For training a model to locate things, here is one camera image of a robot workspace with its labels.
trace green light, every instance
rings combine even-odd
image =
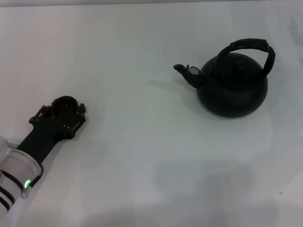
[[[30,180],[27,180],[24,184],[24,187],[27,188],[29,186]]]

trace white tabletop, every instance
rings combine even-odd
[[[303,3],[0,9],[0,135],[42,105],[87,107],[2,227],[285,227],[303,223]],[[241,38],[276,51],[265,102],[227,120],[174,64],[202,67]],[[266,54],[246,51],[264,64]]]

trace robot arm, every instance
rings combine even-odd
[[[57,142],[72,139],[86,121],[84,104],[63,96],[43,106],[29,122],[30,134],[0,162],[0,220],[43,174],[42,162]],[[0,137],[0,160],[9,143]]]

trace kettle spout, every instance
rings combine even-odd
[[[187,83],[194,88],[198,88],[202,84],[201,71],[197,67],[189,67],[189,65],[185,67],[184,65],[178,64],[174,65],[174,69],[181,73]]]

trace black kettle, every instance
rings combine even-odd
[[[255,49],[268,53],[262,68],[240,49]],[[201,69],[175,65],[174,69],[197,89],[202,104],[222,117],[243,117],[259,108],[267,94],[267,75],[273,68],[275,52],[266,40],[242,39],[224,48]]]

